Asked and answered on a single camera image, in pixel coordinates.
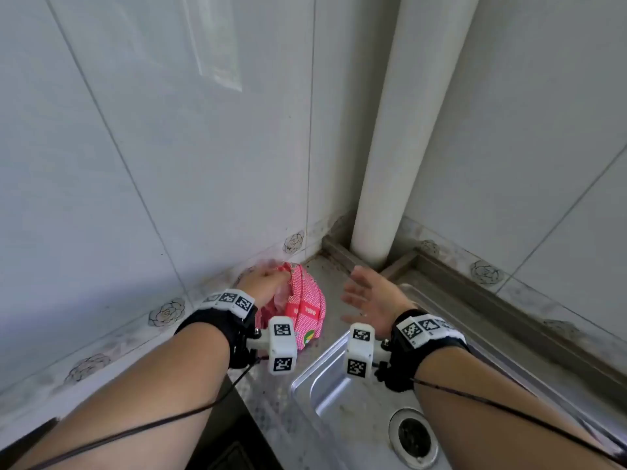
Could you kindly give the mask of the black cooktop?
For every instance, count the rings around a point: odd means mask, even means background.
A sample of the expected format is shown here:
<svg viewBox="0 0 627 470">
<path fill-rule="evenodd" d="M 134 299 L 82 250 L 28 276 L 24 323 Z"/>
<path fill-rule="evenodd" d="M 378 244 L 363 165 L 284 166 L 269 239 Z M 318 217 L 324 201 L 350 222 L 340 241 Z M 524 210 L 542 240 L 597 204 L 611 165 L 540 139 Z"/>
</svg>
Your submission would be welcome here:
<svg viewBox="0 0 627 470">
<path fill-rule="evenodd" d="M 243 399 L 226 377 L 226 398 L 210 413 L 185 470 L 283 470 Z"/>
</svg>

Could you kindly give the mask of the pink checked plastic bag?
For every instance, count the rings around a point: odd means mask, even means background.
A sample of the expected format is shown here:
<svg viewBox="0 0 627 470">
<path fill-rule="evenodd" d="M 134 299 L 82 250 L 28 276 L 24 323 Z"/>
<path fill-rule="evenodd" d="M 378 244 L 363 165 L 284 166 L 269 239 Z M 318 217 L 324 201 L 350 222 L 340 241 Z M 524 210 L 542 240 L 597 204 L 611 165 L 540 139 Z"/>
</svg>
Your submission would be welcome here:
<svg viewBox="0 0 627 470">
<path fill-rule="evenodd" d="M 294 324 L 297 349 L 301 352 L 322 332 L 326 312 L 324 293 L 301 264 L 272 262 L 271 267 L 289 272 L 290 280 L 280 285 L 272 299 L 257 311 L 255 326 L 266 329 L 274 316 L 289 317 Z"/>
</svg>

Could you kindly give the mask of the person's right hand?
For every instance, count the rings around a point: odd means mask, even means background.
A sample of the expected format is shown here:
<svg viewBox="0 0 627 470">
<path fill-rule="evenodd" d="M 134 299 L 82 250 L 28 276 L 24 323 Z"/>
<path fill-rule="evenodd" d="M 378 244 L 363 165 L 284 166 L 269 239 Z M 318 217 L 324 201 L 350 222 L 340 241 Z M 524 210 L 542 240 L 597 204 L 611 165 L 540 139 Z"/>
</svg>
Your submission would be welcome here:
<svg viewBox="0 0 627 470">
<path fill-rule="evenodd" d="M 355 266 L 344 284 L 342 302 L 365 316 L 365 324 L 374 327 L 376 339 L 388 339 L 393 325 L 404 312 L 417 305 L 375 270 Z"/>
</svg>

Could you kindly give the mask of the round metal sink drain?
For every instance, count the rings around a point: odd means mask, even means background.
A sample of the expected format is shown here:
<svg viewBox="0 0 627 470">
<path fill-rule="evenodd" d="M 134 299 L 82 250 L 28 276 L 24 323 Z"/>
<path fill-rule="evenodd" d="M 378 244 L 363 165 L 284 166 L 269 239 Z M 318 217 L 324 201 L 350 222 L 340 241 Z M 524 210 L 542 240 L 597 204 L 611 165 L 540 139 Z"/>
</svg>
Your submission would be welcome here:
<svg viewBox="0 0 627 470">
<path fill-rule="evenodd" d="M 416 409 L 396 411 L 389 421 L 389 440 L 399 460 L 410 470 L 429 470 L 440 447 L 426 417 Z"/>
</svg>

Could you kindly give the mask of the clear plastic sheet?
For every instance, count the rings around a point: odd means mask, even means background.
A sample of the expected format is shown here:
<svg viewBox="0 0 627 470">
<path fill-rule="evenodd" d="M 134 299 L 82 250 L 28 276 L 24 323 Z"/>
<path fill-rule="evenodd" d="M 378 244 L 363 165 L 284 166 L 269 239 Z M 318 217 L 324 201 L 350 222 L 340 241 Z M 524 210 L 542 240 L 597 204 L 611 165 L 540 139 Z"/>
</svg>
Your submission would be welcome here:
<svg viewBox="0 0 627 470">
<path fill-rule="evenodd" d="M 242 92 L 232 0 L 181 0 L 200 76 Z"/>
</svg>

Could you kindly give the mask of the white vertical pipe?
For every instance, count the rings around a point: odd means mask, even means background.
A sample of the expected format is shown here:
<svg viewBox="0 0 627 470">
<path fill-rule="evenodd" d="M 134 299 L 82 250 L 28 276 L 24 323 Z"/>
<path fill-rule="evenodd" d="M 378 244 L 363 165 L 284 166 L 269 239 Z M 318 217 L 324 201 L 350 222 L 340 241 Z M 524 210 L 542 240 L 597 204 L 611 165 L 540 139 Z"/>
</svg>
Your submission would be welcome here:
<svg viewBox="0 0 627 470">
<path fill-rule="evenodd" d="M 388 259 L 480 0 L 401 0 L 351 252 Z"/>
</svg>

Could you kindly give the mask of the person's right forearm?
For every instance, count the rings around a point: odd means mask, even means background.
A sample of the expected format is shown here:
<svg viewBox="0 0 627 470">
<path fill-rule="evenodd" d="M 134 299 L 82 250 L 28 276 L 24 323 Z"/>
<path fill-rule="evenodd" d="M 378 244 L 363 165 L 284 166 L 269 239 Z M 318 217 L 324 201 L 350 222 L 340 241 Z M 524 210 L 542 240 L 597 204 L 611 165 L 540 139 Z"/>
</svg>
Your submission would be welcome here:
<svg viewBox="0 0 627 470">
<path fill-rule="evenodd" d="M 431 353 L 415 377 L 501 403 L 600 446 L 573 419 L 462 348 Z M 561 435 L 484 403 L 422 385 L 415 392 L 454 469 L 619 470 Z"/>
</svg>

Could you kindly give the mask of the person's left hand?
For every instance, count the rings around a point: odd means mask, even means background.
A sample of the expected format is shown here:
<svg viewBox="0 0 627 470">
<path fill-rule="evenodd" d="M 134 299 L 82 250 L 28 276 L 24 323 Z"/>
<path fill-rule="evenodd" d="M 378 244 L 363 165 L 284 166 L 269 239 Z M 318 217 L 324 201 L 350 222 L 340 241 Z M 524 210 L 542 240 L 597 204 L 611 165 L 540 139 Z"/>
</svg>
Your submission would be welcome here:
<svg viewBox="0 0 627 470">
<path fill-rule="evenodd" d="M 276 294 L 276 291 L 263 291 L 261 272 L 266 268 L 276 268 L 269 266 L 257 266 L 241 275 L 237 283 L 233 286 L 234 289 L 246 293 L 248 296 L 254 299 L 255 306 L 257 308 L 264 307 Z"/>
</svg>

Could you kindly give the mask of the stainless steel sink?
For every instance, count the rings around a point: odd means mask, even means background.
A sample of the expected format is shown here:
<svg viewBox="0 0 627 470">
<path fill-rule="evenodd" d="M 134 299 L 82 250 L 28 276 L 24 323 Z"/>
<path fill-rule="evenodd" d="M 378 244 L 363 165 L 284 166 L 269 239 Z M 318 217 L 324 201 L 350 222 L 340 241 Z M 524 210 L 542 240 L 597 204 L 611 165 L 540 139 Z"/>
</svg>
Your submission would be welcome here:
<svg viewBox="0 0 627 470">
<path fill-rule="evenodd" d="M 462 332 L 478 359 L 573 419 L 603 450 L 627 466 L 627 414 L 423 276 L 414 274 L 412 278 L 413 283 L 401 280 L 403 292 Z M 391 447 L 389 421 L 403 408 L 416 409 L 426 417 L 425 412 L 411 392 L 395 394 L 375 377 L 349 378 L 344 373 L 348 334 L 342 333 L 294 383 L 294 398 L 316 430 L 323 455 L 330 458 L 328 469 L 410 470 Z M 429 470 L 452 470 L 437 442 L 438 460 Z"/>
</svg>

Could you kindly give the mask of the person's left forearm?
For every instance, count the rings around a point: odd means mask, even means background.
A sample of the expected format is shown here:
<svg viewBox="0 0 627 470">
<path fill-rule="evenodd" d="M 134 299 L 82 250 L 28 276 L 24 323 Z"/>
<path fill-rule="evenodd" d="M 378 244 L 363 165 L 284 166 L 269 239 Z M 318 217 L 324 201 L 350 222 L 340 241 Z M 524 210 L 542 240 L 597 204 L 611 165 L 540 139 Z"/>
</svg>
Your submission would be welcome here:
<svg viewBox="0 0 627 470">
<path fill-rule="evenodd" d="M 81 403 L 11 470 L 212 403 L 229 361 L 229 343 L 220 330 L 206 323 L 186 326 Z M 119 439 L 49 470 L 184 470 L 210 413 Z"/>
</svg>

